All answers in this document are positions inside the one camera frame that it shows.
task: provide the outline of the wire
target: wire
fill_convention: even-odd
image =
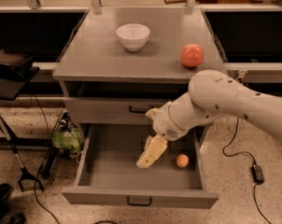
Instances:
[[[29,107],[25,107],[25,106],[21,103],[19,97],[17,98],[17,101],[19,102],[19,105],[20,105],[22,108],[26,108],[26,109],[32,108],[32,94],[31,94],[31,96],[30,96],[30,104],[29,104]]]
[[[256,207],[257,207],[257,209],[259,210],[260,214],[262,215],[262,217],[263,217],[269,224],[271,224],[271,222],[267,219],[267,217],[265,217],[264,214],[261,212],[261,210],[260,210],[260,208],[259,208],[259,205],[258,205],[258,203],[257,203],[257,200],[256,200],[256,186],[258,186],[258,185],[259,185],[259,184],[256,183],[256,184],[254,185],[254,187],[253,187],[253,198],[254,198],[254,202],[255,202]]]
[[[233,154],[227,154],[227,153],[225,152],[225,148],[228,147],[229,145],[231,145],[231,144],[233,143],[233,141],[234,141],[234,139],[235,139],[235,137],[236,137],[236,135],[237,135],[237,133],[238,133],[238,125],[239,125],[239,118],[237,118],[237,121],[236,121],[235,131],[234,131],[233,138],[232,138],[232,140],[229,142],[229,144],[228,144],[227,146],[225,146],[225,147],[222,149],[222,152],[223,152],[223,154],[224,154],[226,157],[233,157],[233,156],[236,156],[236,155],[239,155],[239,154],[247,154],[247,155],[249,155],[249,156],[252,158],[253,164],[257,165],[254,156],[253,156],[251,153],[249,153],[249,152],[241,151],[241,152],[236,152],[236,153],[233,153]],[[261,216],[262,216],[268,223],[271,224],[271,222],[270,222],[270,221],[265,217],[265,215],[261,212],[261,210],[260,210],[260,208],[259,208],[259,206],[258,206],[258,203],[257,203],[257,201],[256,201],[256,191],[255,191],[255,190],[256,190],[256,186],[257,186],[257,185],[261,185],[261,184],[256,183],[256,184],[254,185],[254,187],[253,187],[253,199],[254,199],[255,205],[256,205],[256,207],[257,207],[259,213],[261,214]]]
[[[117,224],[116,222],[112,221],[112,220],[100,220],[97,222],[94,222],[93,224]]]
[[[57,224],[59,224],[59,221],[58,221],[58,219],[56,218],[56,216],[54,216],[54,215],[51,213],[51,211],[50,211],[49,209],[47,209],[44,205],[42,205],[42,204],[40,203],[40,201],[38,200],[38,197],[37,197],[37,194],[36,194],[36,183],[37,183],[37,182],[35,182],[35,198],[36,198],[36,200],[37,200],[37,203],[38,203],[44,210],[46,210],[46,211],[55,219],[55,221],[56,221]]]
[[[36,98],[36,101],[37,101],[37,103],[38,103],[38,106],[39,106],[39,108],[40,108],[40,110],[41,110],[41,112],[42,112],[42,114],[43,114],[43,117],[44,117],[44,119],[45,119],[45,121],[46,121],[46,125],[47,125],[47,139],[48,139],[48,141],[49,141],[49,125],[48,125],[48,121],[47,121],[46,115],[45,115],[45,113],[44,113],[44,111],[43,111],[43,109],[42,109],[42,107],[41,107],[41,105],[40,105],[40,103],[39,103],[39,101],[38,101],[36,95],[35,95],[35,98]],[[43,160],[42,160],[42,162],[41,162],[41,164],[40,164],[40,166],[39,166],[39,168],[38,168],[38,172],[37,172],[37,175],[36,175],[36,179],[38,179],[38,175],[39,175],[39,173],[40,173],[40,171],[41,171],[41,169],[42,169],[42,165],[43,165],[43,163],[44,163],[44,160],[45,160],[46,157],[47,157],[47,154],[44,156],[44,158],[43,158]],[[55,221],[56,221],[57,224],[59,224],[59,221],[58,221],[57,217],[54,216],[54,215],[51,213],[51,211],[50,211],[49,209],[47,209],[43,204],[41,204],[40,201],[38,200],[38,197],[37,197],[37,194],[36,194],[36,183],[37,183],[37,182],[35,182],[34,191],[35,191],[35,198],[36,198],[37,203],[40,205],[40,207],[42,207],[44,210],[46,210],[46,211],[55,219]],[[111,221],[111,220],[102,220],[102,221],[95,222],[94,224],[117,224],[117,223],[114,222],[114,221]]]
[[[43,115],[43,117],[44,117],[44,119],[45,119],[45,122],[46,122],[46,125],[47,125],[47,140],[49,140],[49,125],[48,125],[48,121],[47,121],[45,112],[44,112],[44,110],[42,109],[42,107],[41,107],[41,105],[40,105],[40,103],[39,103],[39,101],[38,101],[38,99],[37,99],[37,97],[36,97],[36,94],[35,94],[35,99],[36,99],[37,104],[38,104],[38,106],[39,106],[39,108],[40,108],[40,110],[41,110],[41,113],[42,113],[42,115]]]
[[[236,135],[237,135],[237,133],[238,133],[239,120],[240,120],[240,119],[237,118],[236,125],[235,125],[235,132],[234,132],[234,135],[233,135],[232,140],[229,142],[229,144],[228,144],[227,146],[225,146],[225,147],[222,149],[222,152],[223,152],[223,154],[224,154],[226,157],[233,157],[233,156],[236,156],[236,155],[239,155],[239,154],[247,154],[248,156],[250,156],[250,157],[252,158],[253,164],[256,165],[257,163],[256,163],[256,160],[255,160],[254,156],[253,156],[251,153],[249,153],[249,152],[241,151],[241,152],[236,152],[236,153],[233,153],[233,154],[228,154],[228,153],[226,153],[226,151],[225,151],[225,149],[233,143],[233,141],[234,141],[234,139],[235,139],[235,137],[236,137]]]
[[[38,104],[38,106],[39,106],[39,108],[40,108],[40,110],[41,110],[41,113],[42,113],[42,115],[43,115],[43,117],[44,117],[44,119],[45,119],[46,125],[47,125],[47,140],[48,140],[48,142],[49,142],[49,125],[48,125],[48,121],[47,121],[45,112],[44,112],[44,110],[42,109],[42,107],[41,107],[41,105],[40,105],[40,103],[39,103],[39,101],[38,101],[36,95],[35,95],[35,99],[36,99],[36,101],[37,101],[37,104]],[[39,168],[38,168],[37,175],[36,175],[36,179],[38,179],[39,173],[41,172],[41,169],[42,169],[42,165],[43,165],[43,163],[44,163],[44,161],[45,161],[45,159],[46,159],[48,153],[49,153],[49,150],[48,150],[48,152],[46,153],[46,155],[44,156],[44,158],[43,158],[43,160],[42,160],[42,162],[41,162],[41,164],[40,164],[40,166],[39,166]],[[38,200],[38,197],[37,197],[37,194],[36,194],[36,183],[37,183],[37,182],[35,182],[34,191],[35,191],[35,198],[36,198],[37,203],[40,205],[40,207],[42,207],[44,210],[46,210],[48,213],[50,213],[50,215],[55,219],[56,223],[59,224],[58,219],[56,218],[56,216],[54,216],[54,215],[51,213],[51,211],[50,211],[49,209],[47,209],[43,204],[41,204],[40,201]]]

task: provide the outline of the open drawer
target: open drawer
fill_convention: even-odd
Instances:
[[[169,143],[148,169],[136,162],[143,152],[151,126],[97,124],[86,138],[73,188],[64,188],[70,203],[154,207],[211,208],[219,196],[206,191],[196,132]],[[185,153],[190,162],[176,166]]]

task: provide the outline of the floor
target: floor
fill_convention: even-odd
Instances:
[[[51,130],[63,105],[47,101],[40,101],[40,104]],[[47,137],[47,126],[35,99],[0,104],[0,113],[18,136]],[[201,148],[207,190],[219,195],[219,200],[209,210],[70,204],[62,195],[62,188],[72,187],[78,164],[66,158],[56,159],[50,178],[41,179],[45,191],[37,189],[38,199],[61,224],[92,224],[101,220],[112,220],[118,224],[267,223],[254,204],[251,159],[246,155],[226,158],[222,154],[222,148],[233,137],[235,124],[236,118],[230,116],[216,120],[209,128]],[[262,166],[265,182],[256,187],[256,198],[261,211],[272,223],[282,224],[282,144],[241,120],[238,135],[227,152],[240,150],[251,152]],[[21,158],[34,175],[45,153],[45,148],[20,147]],[[23,212],[26,223],[56,223],[38,205],[34,195],[34,182],[23,182],[25,192],[20,191],[17,185],[20,177],[21,171],[12,152],[0,148],[0,183],[7,182],[13,187],[9,199],[11,210],[7,217]]]

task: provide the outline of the red apple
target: red apple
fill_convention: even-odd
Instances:
[[[186,67],[196,67],[204,60],[204,50],[198,44],[188,44],[180,52],[180,61]]]

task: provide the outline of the bowl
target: bowl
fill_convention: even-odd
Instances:
[[[120,43],[130,51],[140,50],[148,41],[150,30],[147,26],[137,23],[122,25],[117,29]]]

